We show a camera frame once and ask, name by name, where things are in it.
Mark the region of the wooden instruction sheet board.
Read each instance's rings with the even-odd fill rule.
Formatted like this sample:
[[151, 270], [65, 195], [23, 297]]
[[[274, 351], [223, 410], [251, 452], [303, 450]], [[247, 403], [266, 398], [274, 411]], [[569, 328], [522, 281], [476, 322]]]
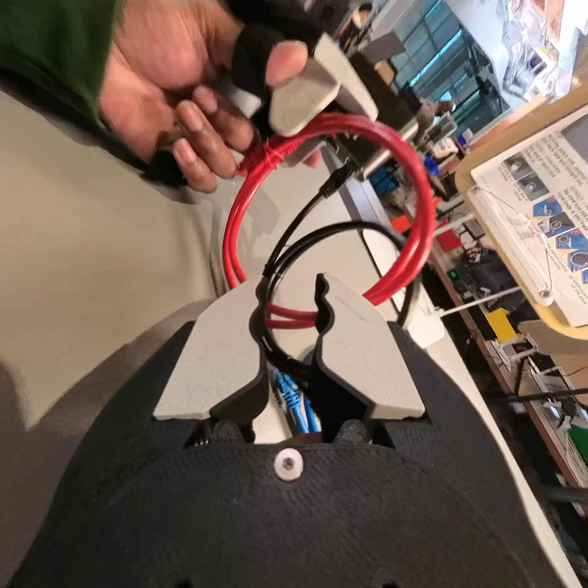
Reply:
[[458, 190], [540, 319], [587, 340], [587, 84], [463, 159]]

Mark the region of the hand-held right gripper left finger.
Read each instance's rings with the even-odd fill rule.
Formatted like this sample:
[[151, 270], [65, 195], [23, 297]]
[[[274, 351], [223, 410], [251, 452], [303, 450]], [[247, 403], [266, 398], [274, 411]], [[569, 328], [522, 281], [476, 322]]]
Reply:
[[153, 411], [156, 420], [231, 420], [243, 428], [264, 411], [267, 292], [265, 278], [250, 278], [198, 317]]

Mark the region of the yellow square marker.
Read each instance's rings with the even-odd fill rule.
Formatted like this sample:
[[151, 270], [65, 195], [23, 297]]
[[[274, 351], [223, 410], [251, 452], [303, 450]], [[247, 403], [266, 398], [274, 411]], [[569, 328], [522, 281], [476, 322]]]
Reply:
[[494, 333], [493, 339], [499, 343], [508, 343], [518, 338], [518, 333], [509, 320], [510, 312], [502, 307], [485, 314], [485, 318]]

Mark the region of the person's left hand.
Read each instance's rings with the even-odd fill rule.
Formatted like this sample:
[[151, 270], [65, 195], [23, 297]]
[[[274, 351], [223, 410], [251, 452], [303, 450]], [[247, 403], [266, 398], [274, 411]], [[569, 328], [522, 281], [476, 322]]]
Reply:
[[230, 70], [244, 25], [215, 1], [129, 1], [98, 101], [107, 128], [151, 163], [163, 146], [190, 188], [212, 194], [238, 171], [254, 123], [213, 85]]

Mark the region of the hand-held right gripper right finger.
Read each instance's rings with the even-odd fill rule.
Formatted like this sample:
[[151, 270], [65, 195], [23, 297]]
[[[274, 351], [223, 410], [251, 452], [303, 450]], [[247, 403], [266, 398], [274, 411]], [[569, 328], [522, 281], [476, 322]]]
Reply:
[[315, 304], [309, 399], [323, 441], [333, 442], [350, 420], [370, 428], [423, 417], [422, 398], [384, 316], [329, 273], [316, 277]]

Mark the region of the person's left forearm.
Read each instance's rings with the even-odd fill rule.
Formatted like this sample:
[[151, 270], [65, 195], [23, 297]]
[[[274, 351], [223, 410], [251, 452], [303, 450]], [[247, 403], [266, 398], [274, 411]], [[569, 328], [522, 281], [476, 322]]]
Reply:
[[100, 129], [98, 101], [124, 1], [1, 1], [1, 69]]

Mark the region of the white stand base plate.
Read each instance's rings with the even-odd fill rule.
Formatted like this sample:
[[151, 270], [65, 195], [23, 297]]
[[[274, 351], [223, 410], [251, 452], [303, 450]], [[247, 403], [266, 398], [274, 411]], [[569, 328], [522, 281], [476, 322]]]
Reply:
[[[372, 264], [381, 278], [390, 270], [393, 262], [400, 255], [401, 247], [407, 238], [391, 229], [396, 239], [390, 240], [381, 233], [373, 230], [359, 232]], [[385, 315], [387, 311], [393, 312], [393, 320], [401, 313], [408, 287], [402, 288], [391, 299], [379, 305], [378, 310]], [[436, 315], [423, 284], [422, 272], [416, 278], [415, 293], [409, 300], [408, 315], [403, 323], [403, 328], [413, 341], [422, 349], [441, 341], [446, 334], [442, 320]]]

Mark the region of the stand metal rod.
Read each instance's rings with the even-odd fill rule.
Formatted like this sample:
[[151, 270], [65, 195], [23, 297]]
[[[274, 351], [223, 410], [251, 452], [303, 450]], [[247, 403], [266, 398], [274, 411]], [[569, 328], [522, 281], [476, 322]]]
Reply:
[[442, 234], [446, 231], [452, 231], [454, 228], [457, 228], [457, 227], [465, 224], [468, 221], [474, 220], [474, 218], [475, 218], [475, 213], [469, 212], [469, 213], [464, 214], [460, 217], [457, 217], [453, 220], [439, 224], [433, 234], [436, 236], [436, 235]]
[[498, 293], [488, 295], [488, 296], [485, 296], [480, 299], [475, 299], [474, 301], [469, 302], [469, 303], [464, 303], [464, 304], [455, 306], [455, 307], [448, 309], [448, 310], [437, 309], [432, 313], [432, 316], [442, 318], [442, 317], [445, 317], [445, 316], [448, 316], [448, 315], [451, 315], [454, 313], [459, 313], [459, 312], [464, 311], [466, 309], [469, 309], [471, 307], [480, 306], [483, 303], [487, 303], [487, 302], [491, 302], [491, 301], [494, 301], [494, 300], [497, 300], [500, 298], [504, 298], [505, 296], [511, 295], [513, 293], [518, 293], [521, 291], [522, 291], [521, 287], [516, 286], [514, 288], [502, 290]]

